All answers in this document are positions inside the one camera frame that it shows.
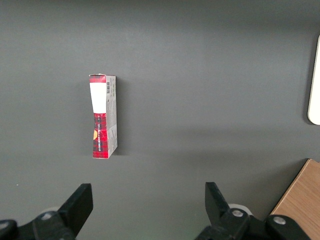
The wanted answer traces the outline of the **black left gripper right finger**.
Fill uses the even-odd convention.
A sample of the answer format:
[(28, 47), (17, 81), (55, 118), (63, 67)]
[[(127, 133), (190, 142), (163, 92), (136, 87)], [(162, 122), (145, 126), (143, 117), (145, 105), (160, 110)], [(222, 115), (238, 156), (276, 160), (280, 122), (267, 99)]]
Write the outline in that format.
[(197, 240), (241, 240), (249, 228), (248, 213), (229, 207), (215, 182), (205, 183), (205, 210), (210, 225), (201, 231)]

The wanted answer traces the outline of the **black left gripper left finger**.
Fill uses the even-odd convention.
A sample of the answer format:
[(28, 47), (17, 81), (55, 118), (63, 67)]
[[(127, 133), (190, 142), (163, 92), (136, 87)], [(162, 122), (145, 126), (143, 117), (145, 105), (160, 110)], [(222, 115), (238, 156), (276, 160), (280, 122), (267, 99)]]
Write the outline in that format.
[(74, 240), (93, 210), (92, 185), (81, 184), (56, 211), (46, 211), (32, 221), (37, 240)]

